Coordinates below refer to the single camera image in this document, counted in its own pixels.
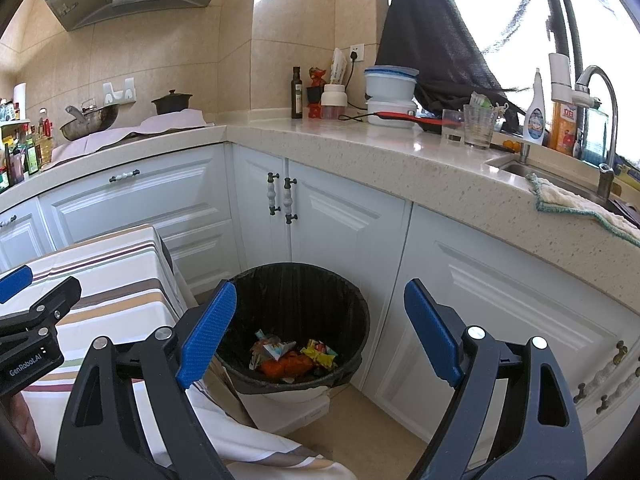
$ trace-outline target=striped tablecloth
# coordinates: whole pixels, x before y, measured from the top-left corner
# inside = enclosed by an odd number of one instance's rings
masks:
[[[33,283],[0,306],[0,315],[29,308],[69,276],[82,298],[58,323],[65,362],[23,391],[42,443],[40,455],[54,461],[66,402],[91,342],[106,335],[115,344],[146,338],[173,326],[189,306],[180,292],[162,242],[151,226],[139,226],[65,248],[28,264]],[[145,383],[134,384],[136,402],[156,462],[170,464]],[[239,424],[192,386],[187,391],[213,446],[236,479],[352,480],[340,464],[295,442]]]

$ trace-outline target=soap dispenser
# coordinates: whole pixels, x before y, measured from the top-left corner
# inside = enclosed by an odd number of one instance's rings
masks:
[[[542,93],[542,76],[536,69],[533,81],[533,101],[524,116],[522,138],[527,142],[542,144],[545,139],[545,97]]]

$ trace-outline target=tile floor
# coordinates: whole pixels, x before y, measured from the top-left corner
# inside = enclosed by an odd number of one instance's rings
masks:
[[[352,386],[333,396],[328,415],[287,436],[343,464],[358,480],[405,480],[426,448]]]

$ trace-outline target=kitchen countertop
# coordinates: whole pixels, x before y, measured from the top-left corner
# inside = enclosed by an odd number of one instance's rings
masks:
[[[441,146],[440,136],[417,129],[276,119],[149,136],[66,162],[7,190],[0,211],[87,174],[224,141],[411,200],[533,254],[640,313],[639,248],[587,218],[536,211],[524,178],[487,164],[512,155]]]

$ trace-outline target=white cabinet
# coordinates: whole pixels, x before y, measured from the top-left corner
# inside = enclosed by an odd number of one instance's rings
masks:
[[[465,324],[482,326],[496,339],[522,344],[534,335],[544,336],[575,393],[578,383],[591,380],[615,355],[618,340],[631,348],[640,333],[637,314],[585,283],[499,240],[414,206],[398,280],[364,392],[427,442],[453,389],[436,377],[405,314],[402,295],[412,278],[420,278],[437,302],[454,307]],[[473,461],[488,454],[505,387],[506,381],[498,381]],[[584,429],[595,418],[593,399],[579,404],[578,414]]]
[[[222,144],[146,158],[41,197],[57,248],[155,226],[194,294],[240,271]]]
[[[282,185],[286,177],[284,159],[235,144],[233,161],[247,268],[290,261],[289,234],[282,210]],[[267,197],[269,173],[274,176],[274,207],[280,208],[273,215]]]
[[[361,388],[394,288],[411,203],[295,162],[292,184],[292,259],[332,270],[356,285],[371,319],[362,365],[352,382]]]
[[[54,250],[37,198],[0,214],[0,272]]]

